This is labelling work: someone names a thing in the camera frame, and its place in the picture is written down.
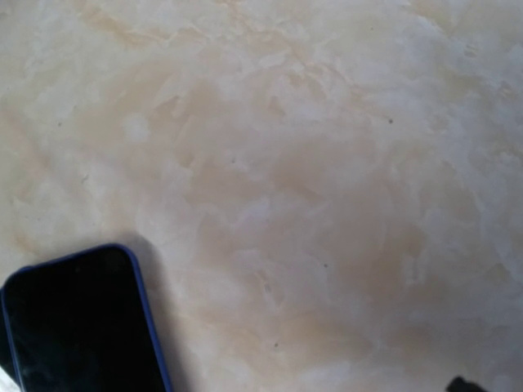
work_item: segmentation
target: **beige marble countertop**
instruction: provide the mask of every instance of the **beige marble countertop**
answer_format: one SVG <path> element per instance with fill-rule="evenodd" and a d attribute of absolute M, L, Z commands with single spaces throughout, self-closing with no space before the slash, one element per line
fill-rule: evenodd
<path fill-rule="evenodd" d="M 521 0 L 0 0 L 0 275 L 154 255 L 190 392 L 521 391 L 522 107 Z"/>

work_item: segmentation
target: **smartphone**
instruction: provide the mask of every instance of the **smartphone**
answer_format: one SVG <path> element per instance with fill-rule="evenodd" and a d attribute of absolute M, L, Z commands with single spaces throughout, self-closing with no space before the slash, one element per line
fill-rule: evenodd
<path fill-rule="evenodd" d="M 172 392 L 138 262 L 110 244 L 14 273 L 2 290 L 25 392 Z"/>
<path fill-rule="evenodd" d="M 10 379 L 15 380 L 15 367 L 11 357 L 11 348 L 9 347 L 9 339 L 7 338 L 6 324 L 3 318 L 3 312 L 0 311 L 0 378 L 9 376 Z"/>

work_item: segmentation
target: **stone surface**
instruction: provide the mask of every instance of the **stone surface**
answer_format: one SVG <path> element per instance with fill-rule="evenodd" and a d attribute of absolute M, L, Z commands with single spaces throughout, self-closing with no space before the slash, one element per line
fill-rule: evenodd
<path fill-rule="evenodd" d="M 0 0 L 0 275 L 146 239 L 191 392 L 523 390 L 522 7 Z"/>

